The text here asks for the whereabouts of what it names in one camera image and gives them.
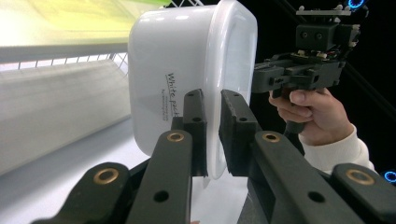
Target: mounting hole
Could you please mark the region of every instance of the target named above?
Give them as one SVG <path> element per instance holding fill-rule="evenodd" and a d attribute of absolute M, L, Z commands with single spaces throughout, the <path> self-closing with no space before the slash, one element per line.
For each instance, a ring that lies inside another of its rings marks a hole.
<path fill-rule="evenodd" d="M 105 185 L 113 182 L 119 176 L 119 171 L 114 168 L 100 170 L 93 177 L 93 182 L 99 185 Z"/>
<path fill-rule="evenodd" d="M 277 135 L 273 134 L 273 133 L 265 133 L 265 134 L 263 134 L 262 135 L 262 139 L 264 139 L 265 141 L 268 141 L 268 142 L 272 142 L 272 143 L 276 143 L 276 142 L 280 141 L 280 138 Z"/>
<path fill-rule="evenodd" d="M 316 203 L 324 203 L 325 201 L 323 195 L 314 191 L 308 192 L 308 197 Z"/>
<path fill-rule="evenodd" d="M 370 176 L 364 173 L 363 171 L 360 170 L 347 170 L 346 171 L 346 176 L 355 181 L 356 183 L 362 184 L 362 185 L 373 185 L 374 184 L 374 179 Z"/>
<path fill-rule="evenodd" d="M 180 142 L 184 139 L 184 135 L 182 133 L 170 133 L 166 138 L 171 142 Z"/>
<path fill-rule="evenodd" d="M 169 199 L 169 193 L 165 190 L 158 191 L 154 194 L 154 201 L 157 203 L 163 203 Z"/>

